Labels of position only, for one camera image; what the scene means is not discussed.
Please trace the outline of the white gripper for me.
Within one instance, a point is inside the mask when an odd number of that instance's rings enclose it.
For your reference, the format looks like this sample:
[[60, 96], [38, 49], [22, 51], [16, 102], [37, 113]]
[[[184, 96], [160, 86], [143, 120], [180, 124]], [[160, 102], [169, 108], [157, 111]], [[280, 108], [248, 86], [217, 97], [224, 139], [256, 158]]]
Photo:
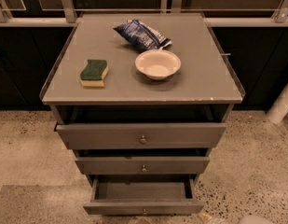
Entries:
[[226, 220], [221, 217], [211, 217], [204, 213], [200, 213], [199, 217], [204, 223], [208, 223], [208, 224], [237, 224], [236, 222]]

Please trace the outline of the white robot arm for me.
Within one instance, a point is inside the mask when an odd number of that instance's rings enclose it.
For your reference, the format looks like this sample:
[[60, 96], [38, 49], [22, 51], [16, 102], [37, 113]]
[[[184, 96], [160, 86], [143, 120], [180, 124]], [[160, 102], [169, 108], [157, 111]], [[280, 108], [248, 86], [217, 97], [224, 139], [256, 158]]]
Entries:
[[208, 214], [201, 213], [199, 217], [204, 224], [274, 224], [272, 221], [259, 216], [248, 215], [239, 219], [237, 222], [227, 220], [221, 217], [212, 217]]

